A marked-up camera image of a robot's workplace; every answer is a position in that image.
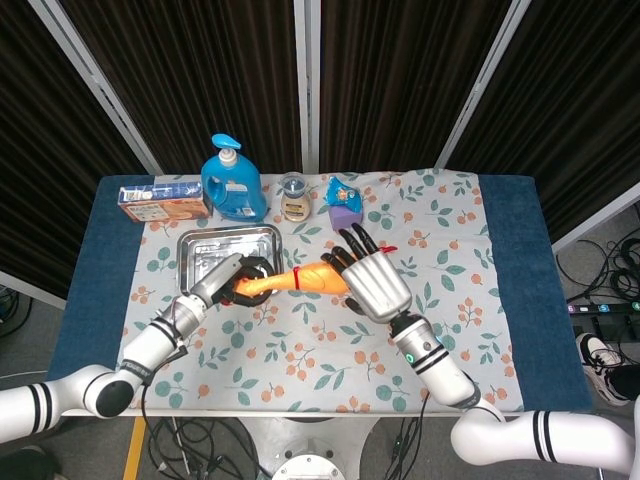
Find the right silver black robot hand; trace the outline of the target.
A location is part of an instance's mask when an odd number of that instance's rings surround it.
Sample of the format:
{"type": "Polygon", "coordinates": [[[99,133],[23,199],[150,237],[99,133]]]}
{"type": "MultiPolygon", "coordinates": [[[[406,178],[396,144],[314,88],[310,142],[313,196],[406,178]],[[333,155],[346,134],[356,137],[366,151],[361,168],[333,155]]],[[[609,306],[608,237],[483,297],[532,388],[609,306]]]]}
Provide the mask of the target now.
{"type": "Polygon", "coordinates": [[[412,304],[412,293],[397,273],[388,256],[359,224],[341,228],[338,234],[349,249],[340,245],[321,256],[324,263],[345,282],[355,303],[355,312],[377,324],[390,323],[406,314],[412,304]]]}

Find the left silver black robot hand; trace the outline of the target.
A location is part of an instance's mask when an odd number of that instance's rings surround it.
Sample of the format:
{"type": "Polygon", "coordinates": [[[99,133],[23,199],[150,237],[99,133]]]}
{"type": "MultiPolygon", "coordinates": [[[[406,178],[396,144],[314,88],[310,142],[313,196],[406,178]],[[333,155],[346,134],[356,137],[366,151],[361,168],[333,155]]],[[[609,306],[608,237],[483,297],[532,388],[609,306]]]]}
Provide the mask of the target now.
{"type": "Polygon", "coordinates": [[[242,294],[236,290],[237,284],[241,280],[262,280],[274,274],[275,271],[266,258],[235,253],[224,258],[183,294],[198,296],[207,307],[219,303],[254,307],[264,303],[272,290],[260,287],[257,294],[242,294]]]}

